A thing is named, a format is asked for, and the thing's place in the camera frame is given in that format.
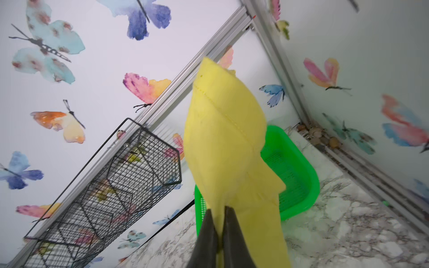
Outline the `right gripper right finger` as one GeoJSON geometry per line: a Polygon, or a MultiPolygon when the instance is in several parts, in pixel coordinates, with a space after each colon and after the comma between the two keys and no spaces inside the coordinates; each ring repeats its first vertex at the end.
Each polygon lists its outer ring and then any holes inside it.
{"type": "Polygon", "coordinates": [[[225,207],[222,243],[224,267],[256,268],[246,246],[238,218],[232,207],[225,207]]]}

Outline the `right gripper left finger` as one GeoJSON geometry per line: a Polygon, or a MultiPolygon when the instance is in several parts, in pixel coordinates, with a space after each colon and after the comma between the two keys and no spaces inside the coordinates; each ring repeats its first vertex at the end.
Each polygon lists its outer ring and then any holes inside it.
{"type": "Polygon", "coordinates": [[[219,238],[214,226],[212,211],[208,209],[186,268],[215,268],[218,242],[219,238]]]}

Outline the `lime green long pants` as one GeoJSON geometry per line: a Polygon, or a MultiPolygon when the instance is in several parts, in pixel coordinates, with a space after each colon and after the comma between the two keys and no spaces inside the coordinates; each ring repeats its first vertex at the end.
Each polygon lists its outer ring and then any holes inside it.
{"type": "Polygon", "coordinates": [[[279,212],[286,185],[261,157],[266,132],[246,85],[204,58],[184,132],[185,158],[207,206],[194,267],[290,267],[279,212]]]}

